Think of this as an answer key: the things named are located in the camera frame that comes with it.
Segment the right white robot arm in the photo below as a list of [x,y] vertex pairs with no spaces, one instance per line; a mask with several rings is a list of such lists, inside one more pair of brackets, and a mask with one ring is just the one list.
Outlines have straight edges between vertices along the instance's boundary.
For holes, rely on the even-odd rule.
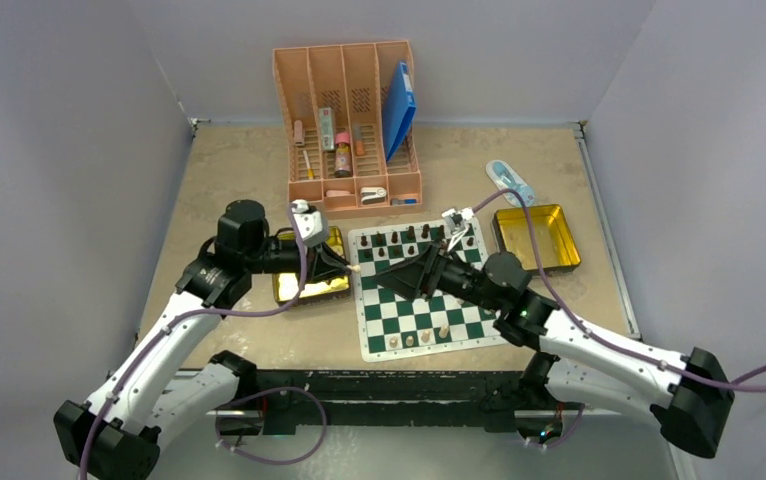
[[735,395],[713,353],[664,350],[573,320],[558,302],[532,290],[531,278],[511,253],[494,253],[476,268],[438,243],[373,277],[406,300],[442,291],[497,312],[494,327],[507,342],[580,362],[631,387],[669,443],[700,458],[715,457]]

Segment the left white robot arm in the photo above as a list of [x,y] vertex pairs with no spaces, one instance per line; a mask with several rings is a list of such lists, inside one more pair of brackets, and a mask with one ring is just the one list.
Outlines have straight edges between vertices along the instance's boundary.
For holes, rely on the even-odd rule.
[[305,285],[355,271],[328,245],[320,210],[296,200],[287,216],[288,240],[270,231],[259,202],[230,203],[147,336],[85,401],[57,410],[57,437],[80,478],[144,479],[162,450],[208,411],[265,404],[272,390],[260,386],[257,367],[229,351],[182,385],[171,382],[194,348],[236,315],[255,275],[291,273]]

